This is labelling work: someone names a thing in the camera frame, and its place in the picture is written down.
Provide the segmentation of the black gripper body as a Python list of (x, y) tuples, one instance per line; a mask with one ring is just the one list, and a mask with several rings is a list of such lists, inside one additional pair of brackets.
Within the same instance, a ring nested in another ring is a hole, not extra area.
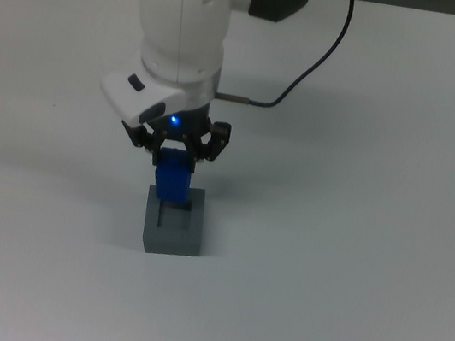
[(210, 104), (180, 111), (175, 114), (167, 114), (158, 119), (146, 123), (155, 132), (165, 132), (165, 138), (182, 141), (183, 137), (192, 136), (201, 138), (210, 131)]

